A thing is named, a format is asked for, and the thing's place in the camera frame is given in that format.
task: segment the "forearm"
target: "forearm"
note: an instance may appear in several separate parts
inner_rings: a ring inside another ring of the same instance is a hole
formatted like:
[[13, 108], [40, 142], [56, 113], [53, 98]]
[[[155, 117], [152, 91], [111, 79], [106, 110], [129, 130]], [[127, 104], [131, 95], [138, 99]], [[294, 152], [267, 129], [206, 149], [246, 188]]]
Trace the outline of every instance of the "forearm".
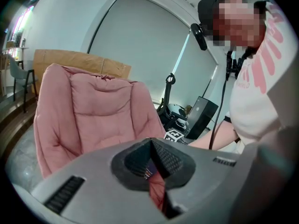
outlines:
[[[192, 142], [189, 146], [209, 149], [209, 144], [212, 136], [212, 130], [205, 136]], [[238, 138], [237, 133], [234, 131], [234, 127], [231, 123], [222, 121], [216, 126], [214, 134], [213, 150], [219, 150]]]

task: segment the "pink cushion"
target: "pink cushion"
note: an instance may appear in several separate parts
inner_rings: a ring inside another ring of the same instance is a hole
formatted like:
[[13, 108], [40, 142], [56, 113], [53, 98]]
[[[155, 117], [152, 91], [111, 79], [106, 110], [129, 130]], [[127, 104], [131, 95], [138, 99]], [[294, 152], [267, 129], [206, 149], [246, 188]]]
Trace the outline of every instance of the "pink cushion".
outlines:
[[34, 119], [38, 162], [47, 177], [76, 157], [165, 131], [144, 83], [52, 64]]

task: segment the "black cap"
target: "black cap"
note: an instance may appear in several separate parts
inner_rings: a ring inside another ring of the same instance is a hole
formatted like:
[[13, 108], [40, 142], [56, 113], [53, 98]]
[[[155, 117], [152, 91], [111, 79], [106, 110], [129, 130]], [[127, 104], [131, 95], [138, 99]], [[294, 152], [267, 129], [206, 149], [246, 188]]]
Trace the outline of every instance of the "black cap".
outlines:
[[213, 16], [219, 8], [221, 0], [201, 0], [198, 3], [198, 17], [203, 28], [204, 35], [213, 34]]

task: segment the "white t-shirt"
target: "white t-shirt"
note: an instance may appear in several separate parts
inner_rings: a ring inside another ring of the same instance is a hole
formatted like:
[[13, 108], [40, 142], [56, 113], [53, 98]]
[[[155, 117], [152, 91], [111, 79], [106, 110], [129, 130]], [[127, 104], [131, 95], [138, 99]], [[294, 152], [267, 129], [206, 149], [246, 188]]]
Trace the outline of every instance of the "white t-shirt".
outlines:
[[265, 38], [257, 53], [244, 61], [231, 94], [229, 115], [241, 139], [236, 153], [281, 127], [267, 92], [288, 69], [298, 51], [297, 36], [282, 10], [270, 2], [266, 8]]

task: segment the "gray roller blind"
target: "gray roller blind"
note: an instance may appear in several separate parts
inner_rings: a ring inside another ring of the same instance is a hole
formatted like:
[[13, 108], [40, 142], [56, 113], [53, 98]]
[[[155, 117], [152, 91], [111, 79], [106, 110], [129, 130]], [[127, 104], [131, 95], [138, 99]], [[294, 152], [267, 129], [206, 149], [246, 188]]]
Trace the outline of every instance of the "gray roller blind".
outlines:
[[198, 96], [205, 92], [216, 65], [211, 54], [200, 49], [191, 32], [175, 72], [176, 83], [171, 88], [170, 103], [193, 106]]
[[148, 0], [117, 0], [103, 20], [90, 54], [132, 66], [129, 79], [144, 82], [159, 100], [189, 28]]

